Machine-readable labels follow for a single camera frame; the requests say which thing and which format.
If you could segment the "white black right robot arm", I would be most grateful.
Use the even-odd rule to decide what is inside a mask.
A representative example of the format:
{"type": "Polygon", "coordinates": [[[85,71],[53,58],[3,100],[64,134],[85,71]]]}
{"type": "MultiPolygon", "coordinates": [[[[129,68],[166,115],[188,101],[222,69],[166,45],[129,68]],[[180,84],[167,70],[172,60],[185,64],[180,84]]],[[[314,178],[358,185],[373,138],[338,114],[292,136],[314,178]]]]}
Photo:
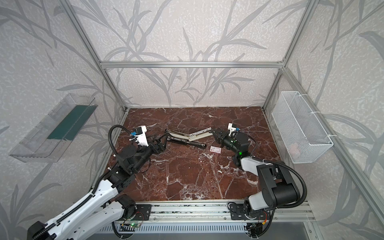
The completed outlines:
{"type": "Polygon", "coordinates": [[[244,200],[247,215],[261,210],[295,208],[307,198],[308,189],[304,179],[283,162],[258,159],[249,151],[250,136],[236,131],[212,130],[215,141],[235,155],[233,161],[241,170],[258,176],[260,191],[244,200]]]}

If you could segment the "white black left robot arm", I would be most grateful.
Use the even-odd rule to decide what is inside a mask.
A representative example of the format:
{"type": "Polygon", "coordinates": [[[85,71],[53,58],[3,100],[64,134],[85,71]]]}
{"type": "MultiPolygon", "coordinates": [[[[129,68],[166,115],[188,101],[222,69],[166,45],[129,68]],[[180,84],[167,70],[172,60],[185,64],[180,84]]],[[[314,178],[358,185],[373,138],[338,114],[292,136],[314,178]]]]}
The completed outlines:
{"type": "Polygon", "coordinates": [[[108,133],[109,145],[117,162],[112,169],[99,177],[95,186],[79,201],[46,223],[37,221],[27,232],[28,240],[85,240],[106,224],[112,224],[135,209],[134,201],[120,193],[135,179],[142,166],[167,146],[167,135],[149,141],[147,128],[139,126],[130,132],[121,125],[114,125],[108,133]],[[112,141],[113,130],[128,133],[133,142],[118,153],[112,141]]]}

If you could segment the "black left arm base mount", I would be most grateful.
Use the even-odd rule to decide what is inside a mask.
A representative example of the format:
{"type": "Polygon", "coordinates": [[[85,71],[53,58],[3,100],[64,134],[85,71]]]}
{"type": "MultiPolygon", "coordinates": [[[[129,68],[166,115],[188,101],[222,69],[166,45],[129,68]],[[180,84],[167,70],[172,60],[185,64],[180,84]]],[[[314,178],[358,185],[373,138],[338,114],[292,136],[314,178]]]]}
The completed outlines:
{"type": "Polygon", "coordinates": [[[152,205],[150,204],[139,204],[129,206],[124,210],[123,216],[120,220],[127,221],[148,221],[150,219],[150,214],[152,210],[152,205]]]}

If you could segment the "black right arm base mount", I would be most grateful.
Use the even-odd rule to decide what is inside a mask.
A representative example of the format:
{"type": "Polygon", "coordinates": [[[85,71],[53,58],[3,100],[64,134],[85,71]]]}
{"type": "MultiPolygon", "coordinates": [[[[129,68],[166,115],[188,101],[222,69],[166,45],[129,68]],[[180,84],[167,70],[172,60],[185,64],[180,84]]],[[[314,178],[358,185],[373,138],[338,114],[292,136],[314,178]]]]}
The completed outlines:
{"type": "Polygon", "coordinates": [[[230,212],[231,220],[267,221],[271,217],[269,212],[264,210],[253,210],[251,207],[235,202],[227,203],[227,208],[230,212]]]}

